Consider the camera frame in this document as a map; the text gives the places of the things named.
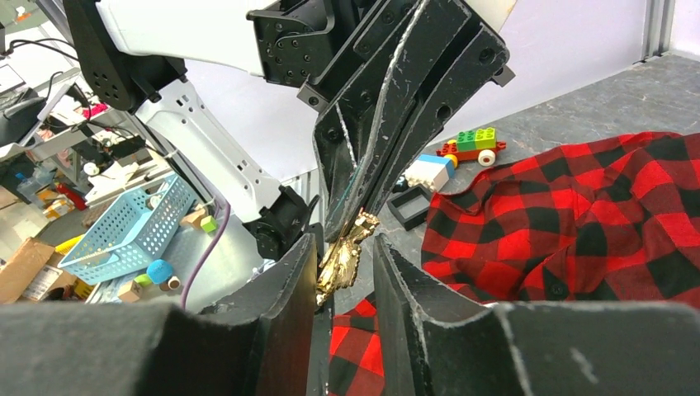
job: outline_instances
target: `red lego brick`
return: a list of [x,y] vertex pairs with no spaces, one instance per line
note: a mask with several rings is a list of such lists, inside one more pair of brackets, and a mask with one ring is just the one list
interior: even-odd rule
[[[492,150],[497,153],[501,150],[505,150],[507,147],[507,144],[505,142],[498,142],[496,144],[496,147],[493,148]],[[445,143],[442,145],[442,149],[438,150],[436,153],[440,157],[444,157],[448,154],[452,154],[455,157],[457,157],[457,161],[462,162],[462,161],[476,161],[479,158],[479,153],[481,150],[470,150],[470,151],[459,151],[457,150],[457,145],[455,143],[453,144],[448,144]]]

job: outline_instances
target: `red and black checkered fabric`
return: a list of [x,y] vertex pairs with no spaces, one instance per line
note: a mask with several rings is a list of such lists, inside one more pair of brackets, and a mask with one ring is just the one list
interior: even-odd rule
[[[628,134],[482,172],[434,196],[423,269],[480,302],[700,308],[700,134]],[[331,394],[384,393],[375,315],[370,297],[336,317]]]

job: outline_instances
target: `blue lego brick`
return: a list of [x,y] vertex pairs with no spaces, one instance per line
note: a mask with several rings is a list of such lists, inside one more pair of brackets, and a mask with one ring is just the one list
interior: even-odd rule
[[455,176],[455,164],[449,158],[438,157],[437,155],[421,154],[416,161],[426,163],[441,163],[447,168],[447,175],[452,179]]

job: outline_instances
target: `cardboard box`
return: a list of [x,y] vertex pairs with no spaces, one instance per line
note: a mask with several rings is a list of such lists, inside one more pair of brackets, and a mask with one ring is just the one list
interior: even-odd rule
[[69,274],[59,269],[59,264],[64,256],[59,253],[51,255],[49,261],[39,270],[34,279],[22,292],[22,296],[17,301],[39,302],[48,292],[75,284],[78,279],[75,275]]
[[54,248],[28,238],[0,269],[0,304],[10,304],[34,280],[54,254]]
[[75,276],[57,268],[61,259],[54,247],[28,238],[0,267],[0,304],[36,302],[48,291],[72,285]]

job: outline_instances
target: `blue plastic basket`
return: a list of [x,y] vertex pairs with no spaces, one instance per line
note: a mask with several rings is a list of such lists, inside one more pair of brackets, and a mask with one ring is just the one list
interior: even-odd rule
[[[163,182],[165,188],[155,194],[141,187],[122,193],[59,268],[95,285],[142,270],[160,258],[195,200],[194,191],[177,175]],[[153,210],[146,206],[151,196],[161,198]]]

